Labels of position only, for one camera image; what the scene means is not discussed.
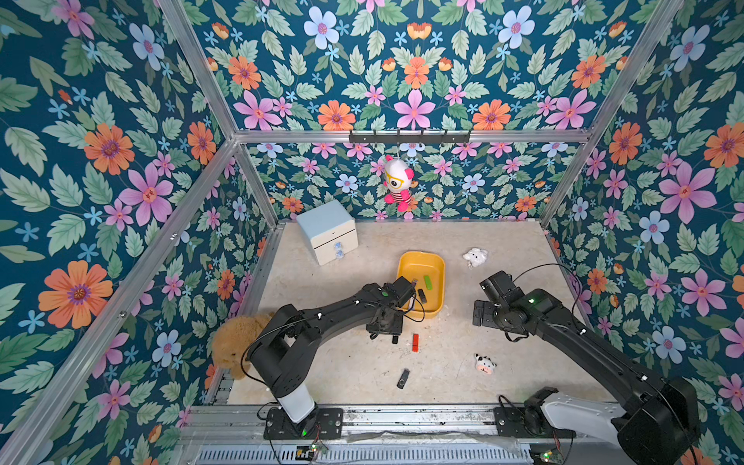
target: yellow plastic tray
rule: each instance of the yellow plastic tray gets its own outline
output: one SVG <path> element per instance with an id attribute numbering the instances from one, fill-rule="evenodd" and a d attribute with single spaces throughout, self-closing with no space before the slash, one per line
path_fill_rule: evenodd
<path id="1" fill-rule="evenodd" d="M 426 303 L 423 305 L 424 318 L 434 318 L 437 313 L 444 307 L 444 260 L 436 254 L 426 252 L 410 251 L 403 254 L 398 264 L 398 276 L 416 283 L 416 297 L 418 298 L 418 289 L 423 289 L 426 294 Z M 424 275 L 429 276 L 432 281 L 432 288 L 426 288 Z M 414 302 L 414 307 L 420 309 L 418 302 Z M 408 316 L 414 320 L 421 319 L 420 310 L 412 310 Z"/>

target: beige tiled floor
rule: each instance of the beige tiled floor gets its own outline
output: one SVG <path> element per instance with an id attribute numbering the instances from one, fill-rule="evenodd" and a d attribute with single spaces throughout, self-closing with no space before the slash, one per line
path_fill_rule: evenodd
<path id="1" fill-rule="evenodd" d="M 499 394 L 526 400 L 543 386 L 589 400 L 611 400 L 609 393 L 582 368 L 547 342 L 530 337 L 513 344 L 502 332 L 472 325 L 472 304 L 485 300 L 478 283 L 505 270 L 514 276 L 555 258 L 536 222 L 414 222 L 357 224 L 359 248 L 340 261 L 318 266 L 300 228 L 284 230 L 260 311 L 284 304 L 319 307 L 353 295 L 366 283 L 383 284 L 396 276 L 400 255 L 409 250 L 439 254 L 446 263 L 445 307 L 423 323 L 405 320 L 400 343 L 390 336 L 371 341 L 363 326 L 320 347 L 307 376 L 319 403 L 495 403 Z M 469 270 L 462 254 L 471 247 L 490 252 L 488 261 Z M 557 266 L 545 266 L 518 281 L 525 291 L 536 287 L 571 305 L 571 293 Z M 420 335 L 420 352 L 411 352 L 412 334 Z M 475 369 L 474 354 L 498 364 L 488 376 Z M 405 389 L 396 383 L 411 371 Z M 251 369 L 251 375 L 257 376 Z M 272 400 L 250 379 L 233 384 L 230 404 Z"/>

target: drawer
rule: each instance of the drawer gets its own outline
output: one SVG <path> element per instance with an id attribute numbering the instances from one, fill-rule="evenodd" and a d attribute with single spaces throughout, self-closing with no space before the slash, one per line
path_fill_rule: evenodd
<path id="1" fill-rule="evenodd" d="M 340 237 L 331 240 L 322 246 L 315 248 L 315 257 L 318 264 L 325 265 L 336 259 L 336 244 L 341 243 L 341 251 L 345 254 L 359 246 L 359 240 L 356 237 L 356 229 L 353 229 Z"/>

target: stuffed animal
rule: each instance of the stuffed animal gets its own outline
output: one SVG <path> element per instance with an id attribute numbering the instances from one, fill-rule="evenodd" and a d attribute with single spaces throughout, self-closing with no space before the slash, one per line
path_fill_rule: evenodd
<path id="1" fill-rule="evenodd" d="M 212 341 L 212 359 L 215 366 L 223 370 L 230 370 L 233 379 L 242 379 L 246 375 L 240 369 L 240 358 L 246 348 L 261 334 L 263 328 L 269 324 L 274 313 L 256 316 L 236 316 L 230 318 L 219 327 Z M 243 368 L 248 371 L 250 362 L 243 362 Z"/>
<path id="2" fill-rule="evenodd" d="M 486 259 L 488 258 L 488 250 L 484 248 L 473 247 L 465 255 L 463 255 L 463 258 L 467 260 L 467 267 L 473 269 L 476 266 L 480 266 L 486 263 Z"/>
<path id="3" fill-rule="evenodd" d="M 408 188 L 411 187 L 414 171 L 400 158 L 387 155 L 385 160 L 388 162 L 385 163 L 385 182 L 383 184 L 390 189 L 390 193 L 385 196 L 385 203 L 397 203 L 398 211 L 407 211 L 408 201 L 411 199 Z"/>
<path id="4" fill-rule="evenodd" d="M 485 374 L 493 374 L 493 371 L 496 369 L 496 363 L 491 362 L 491 359 L 486 356 L 476 354 L 475 368 Z"/>

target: brown teddy bear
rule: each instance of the brown teddy bear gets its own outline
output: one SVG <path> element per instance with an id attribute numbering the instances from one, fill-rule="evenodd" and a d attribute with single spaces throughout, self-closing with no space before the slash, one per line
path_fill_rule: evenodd
<path id="1" fill-rule="evenodd" d="M 243 379 L 246 375 L 240 369 L 240 358 L 246 348 L 261 334 L 269 324 L 274 313 L 256 316 L 236 316 L 227 320 L 217 330 L 212 341 L 212 359 L 215 366 L 230 370 L 233 379 Z M 246 371 L 250 362 L 243 362 Z"/>

